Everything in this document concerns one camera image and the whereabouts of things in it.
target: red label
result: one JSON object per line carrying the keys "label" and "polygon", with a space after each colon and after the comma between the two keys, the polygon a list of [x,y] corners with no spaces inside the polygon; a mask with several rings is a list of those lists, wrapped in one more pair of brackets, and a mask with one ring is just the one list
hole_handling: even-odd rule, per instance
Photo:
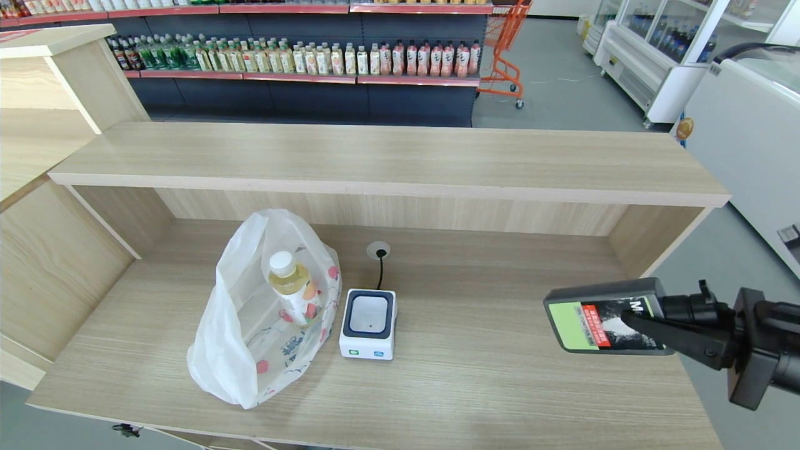
{"label": "red label", "polygon": [[594,337],[594,342],[598,347],[611,347],[611,342],[608,340],[606,332],[602,329],[602,321],[598,315],[598,309],[594,305],[583,305],[583,316],[586,318],[586,324],[589,325],[589,331]]}

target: wooden counter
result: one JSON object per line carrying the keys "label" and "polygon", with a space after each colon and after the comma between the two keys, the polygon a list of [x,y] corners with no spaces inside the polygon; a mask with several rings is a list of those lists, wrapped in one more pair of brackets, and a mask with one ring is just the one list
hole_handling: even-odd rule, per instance
{"label": "wooden counter", "polygon": [[[719,448],[677,357],[566,353],[542,306],[651,273],[728,199],[666,135],[124,123],[50,176],[140,260],[34,406],[241,450]],[[349,360],[334,336],[245,411],[201,391],[186,350],[227,240],[267,207],[315,224],[345,289],[375,283],[370,241],[391,244],[397,350]]]}

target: wooden panel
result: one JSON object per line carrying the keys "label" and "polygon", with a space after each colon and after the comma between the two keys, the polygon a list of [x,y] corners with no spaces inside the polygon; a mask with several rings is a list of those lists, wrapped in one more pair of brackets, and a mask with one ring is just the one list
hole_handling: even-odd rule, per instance
{"label": "wooden panel", "polygon": [[157,189],[180,219],[244,220],[286,208],[309,223],[434,230],[608,236],[625,205],[385,195]]}
{"label": "wooden panel", "polygon": [[[577,355],[553,336],[550,289],[625,277],[607,238],[316,226],[338,252],[344,291],[374,286],[369,242],[392,245],[383,281],[398,293],[395,359],[342,358],[334,337],[266,404],[227,404],[190,378],[186,349],[237,226],[176,220],[29,403],[335,448],[720,448],[677,356]],[[658,426],[631,427],[631,417]]]}
{"label": "wooden panel", "polygon": [[122,121],[150,120],[105,42],[90,42],[46,60],[95,133]]}
{"label": "wooden panel", "polygon": [[2,213],[3,334],[54,360],[133,258],[53,182]]}
{"label": "wooden panel", "polygon": [[[0,63],[0,106],[3,115],[6,108],[78,109],[44,58],[4,59]],[[50,124],[38,119],[31,125],[45,130]]]}
{"label": "wooden panel", "polygon": [[721,206],[669,135],[253,123],[120,123],[50,172],[72,185]]}
{"label": "wooden panel", "polygon": [[632,205],[609,241],[630,278],[649,276],[712,209]]}
{"label": "wooden panel", "polygon": [[174,216],[149,187],[69,187],[134,258],[141,259]]}
{"label": "wooden panel", "polygon": [[10,206],[5,205],[6,199],[86,145],[94,136],[76,110],[0,110],[3,208]]}

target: gray floor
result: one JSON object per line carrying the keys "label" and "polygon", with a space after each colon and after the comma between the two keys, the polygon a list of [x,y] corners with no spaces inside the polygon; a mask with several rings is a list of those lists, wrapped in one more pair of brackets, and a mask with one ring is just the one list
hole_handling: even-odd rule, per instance
{"label": "gray floor", "polygon": [[[475,106],[474,125],[644,131],[642,112],[614,82],[592,77],[598,68],[583,54],[574,29],[572,21],[527,20],[510,53],[522,68],[525,108],[517,110],[512,102],[505,102],[507,97],[484,94]],[[693,292],[697,280],[704,278],[720,300],[732,302],[737,290],[747,286],[763,290],[768,299],[800,303],[800,283],[730,207],[713,212],[655,275],[670,293]],[[683,361],[726,450],[797,448],[800,397],[771,388],[758,411],[748,412],[727,403],[723,372]],[[125,439],[104,422],[27,407],[26,396],[23,389],[0,386],[2,450],[194,448],[155,432],[146,432],[137,440]]]}

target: display fridge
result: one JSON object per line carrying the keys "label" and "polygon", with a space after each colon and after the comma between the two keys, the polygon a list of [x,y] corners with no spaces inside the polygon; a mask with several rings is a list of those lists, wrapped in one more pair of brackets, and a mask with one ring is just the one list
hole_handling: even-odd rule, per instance
{"label": "display fridge", "polygon": [[642,108],[649,128],[675,122],[720,49],[799,38],[800,0],[622,0],[594,62]]}
{"label": "display fridge", "polygon": [[800,278],[800,47],[718,54],[672,135]]}

